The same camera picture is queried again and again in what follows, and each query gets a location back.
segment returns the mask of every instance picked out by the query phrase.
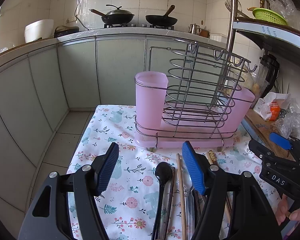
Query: black spoon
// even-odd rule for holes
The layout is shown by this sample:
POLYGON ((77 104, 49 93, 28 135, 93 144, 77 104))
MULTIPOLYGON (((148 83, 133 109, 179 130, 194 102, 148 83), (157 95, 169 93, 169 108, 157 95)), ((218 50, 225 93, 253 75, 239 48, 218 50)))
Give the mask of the black spoon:
POLYGON ((168 163, 160 162, 155 168, 154 174, 159 180, 159 201, 157 214, 155 216, 154 226, 152 230, 151 240, 159 239, 164 186, 169 180, 172 179, 172 169, 168 163))

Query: green basket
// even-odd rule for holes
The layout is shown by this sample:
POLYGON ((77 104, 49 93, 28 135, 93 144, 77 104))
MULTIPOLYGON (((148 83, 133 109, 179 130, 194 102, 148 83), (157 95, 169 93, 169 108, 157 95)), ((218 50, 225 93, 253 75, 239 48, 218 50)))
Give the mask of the green basket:
POLYGON ((255 8, 252 11, 252 14, 256 19, 259 20, 264 20, 281 25, 288 25, 286 20, 280 14, 277 14, 276 12, 265 8, 255 8))

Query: wok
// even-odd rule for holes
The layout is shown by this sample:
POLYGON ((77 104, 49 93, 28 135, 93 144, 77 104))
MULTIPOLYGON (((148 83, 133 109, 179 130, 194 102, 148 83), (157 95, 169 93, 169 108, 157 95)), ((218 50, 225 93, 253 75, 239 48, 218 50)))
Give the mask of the wok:
POLYGON ((168 15, 174 10, 175 6, 171 5, 167 10, 165 15, 146 15, 146 20, 148 23, 159 26, 159 27, 168 27, 173 26, 177 23, 178 19, 173 17, 168 17, 168 15))
POLYGON ((131 22, 131 20, 134 17, 134 14, 127 10, 120 10, 120 7, 106 4, 106 6, 113 6, 116 7, 116 10, 110 11, 107 14, 104 14, 102 12, 99 12, 95 9, 90 9, 92 13, 98 14, 101 16, 102 21, 107 25, 115 25, 115 24, 125 24, 131 22))

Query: tablecloth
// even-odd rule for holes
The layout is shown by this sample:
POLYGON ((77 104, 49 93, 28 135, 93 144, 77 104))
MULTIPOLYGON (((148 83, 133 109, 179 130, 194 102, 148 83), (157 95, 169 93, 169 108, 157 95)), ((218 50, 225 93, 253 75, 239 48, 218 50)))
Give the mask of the tablecloth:
MULTIPOLYGON (((165 161, 170 166, 177 168, 176 153, 182 153, 180 148, 159 148, 153 153, 136 146, 134 143, 135 115, 135 106, 98 106, 67 171, 67 173, 73 173, 83 165, 91 164, 96 156, 106 153, 112 142, 119 145, 119 158, 108 188, 102 195, 95 197, 98 211, 110 240, 151 238, 159 195, 159 182, 154 175, 155 167, 159 162, 165 161)), ((222 152, 217 152, 217 149, 212 150, 216 152, 218 164, 223 170, 235 174, 250 171, 275 211, 280 200, 279 194, 274 187, 259 178, 261 160, 249 150, 250 140, 250 135, 240 125, 234 134, 232 147, 227 147, 222 152)), ((199 154, 205 154, 209 150, 211 148, 195 148, 199 154)), ((187 189, 192 184, 185 165, 182 166, 185 194, 187 194, 187 189)), ((166 216, 169 188, 168 183, 165 187, 161 213, 162 222, 166 216)), ((68 200, 73 235, 76 239, 81 240, 73 193, 68 193, 68 200)), ((180 206, 180 191, 176 174, 168 239, 180 239, 182 236, 180 206)), ((221 229, 223 237, 225 237, 228 229, 225 218, 221 229)))

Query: power cord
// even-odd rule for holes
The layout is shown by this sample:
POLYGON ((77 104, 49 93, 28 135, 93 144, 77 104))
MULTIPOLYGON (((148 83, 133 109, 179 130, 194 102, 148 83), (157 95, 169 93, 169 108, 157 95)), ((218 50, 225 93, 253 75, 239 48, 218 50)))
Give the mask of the power cord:
POLYGON ((78 6, 80 5, 80 9, 81 9, 81 3, 80 3, 80 0, 78 0, 78 3, 77 3, 77 8, 75 9, 75 11, 74 11, 74 17, 76 17, 77 18, 77 20, 81 23, 81 25, 83 26, 83 27, 85 27, 88 31, 89 31, 89 29, 86 27, 86 26, 84 26, 84 24, 82 23, 82 21, 78 18, 78 15, 77 14, 75 14, 76 13, 76 11, 77 11, 77 9, 78 9, 78 6))

